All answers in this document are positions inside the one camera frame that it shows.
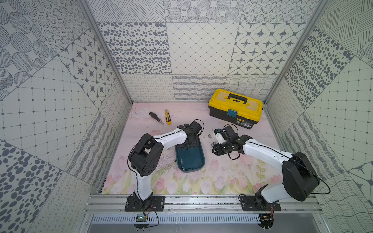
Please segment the teal plastic storage tray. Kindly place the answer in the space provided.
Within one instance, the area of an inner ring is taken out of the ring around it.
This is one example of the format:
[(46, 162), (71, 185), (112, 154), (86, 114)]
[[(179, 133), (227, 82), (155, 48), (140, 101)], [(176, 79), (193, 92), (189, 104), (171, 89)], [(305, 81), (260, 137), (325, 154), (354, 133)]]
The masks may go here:
[(195, 138), (190, 144), (184, 143), (175, 146), (176, 162), (178, 168), (185, 173), (202, 169), (206, 163), (200, 139)]

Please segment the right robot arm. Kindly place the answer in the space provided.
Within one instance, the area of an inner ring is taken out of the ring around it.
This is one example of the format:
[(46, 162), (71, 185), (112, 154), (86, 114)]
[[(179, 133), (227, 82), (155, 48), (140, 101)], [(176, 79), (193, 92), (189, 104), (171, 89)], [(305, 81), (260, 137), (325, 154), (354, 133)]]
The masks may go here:
[(215, 129), (214, 135), (217, 143), (212, 152), (216, 156), (237, 152), (239, 156), (255, 157), (281, 172), (281, 183), (267, 184), (256, 192), (259, 202), (270, 204), (288, 198), (303, 202), (321, 182), (311, 162), (301, 152), (276, 150), (250, 136), (239, 136), (231, 126)]

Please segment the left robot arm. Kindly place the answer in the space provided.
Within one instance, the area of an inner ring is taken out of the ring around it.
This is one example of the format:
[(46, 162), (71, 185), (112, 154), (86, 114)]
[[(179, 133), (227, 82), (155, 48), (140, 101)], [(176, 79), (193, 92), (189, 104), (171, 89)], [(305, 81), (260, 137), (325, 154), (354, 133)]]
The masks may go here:
[(191, 124), (179, 125), (174, 131), (159, 136), (144, 134), (132, 148), (127, 158), (130, 171), (136, 174), (136, 189), (133, 196), (141, 202), (152, 198), (151, 174), (156, 169), (162, 152), (175, 148), (180, 169), (188, 172), (199, 170), (205, 164), (204, 153), (199, 137), (204, 130), (203, 121), (196, 119)]

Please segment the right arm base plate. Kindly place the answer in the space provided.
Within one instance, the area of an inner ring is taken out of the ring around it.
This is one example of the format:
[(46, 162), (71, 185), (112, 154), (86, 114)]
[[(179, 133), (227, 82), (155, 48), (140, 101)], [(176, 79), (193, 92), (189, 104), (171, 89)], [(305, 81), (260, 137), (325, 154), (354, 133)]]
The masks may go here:
[(257, 196), (239, 195), (239, 202), (243, 211), (262, 211), (267, 213), (281, 211), (279, 202), (267, 203), (264, 199)]

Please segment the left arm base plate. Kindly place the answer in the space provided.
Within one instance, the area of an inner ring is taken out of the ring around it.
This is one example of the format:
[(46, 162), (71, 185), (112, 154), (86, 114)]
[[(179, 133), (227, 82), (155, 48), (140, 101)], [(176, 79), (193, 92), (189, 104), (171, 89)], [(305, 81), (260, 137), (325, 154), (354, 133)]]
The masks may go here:
[(146, 212), (148, 210), (162, 212), (164, 205), (165, 196), (151, 195), (143, 201), (133, 194), (127, 198), (125, 212)]

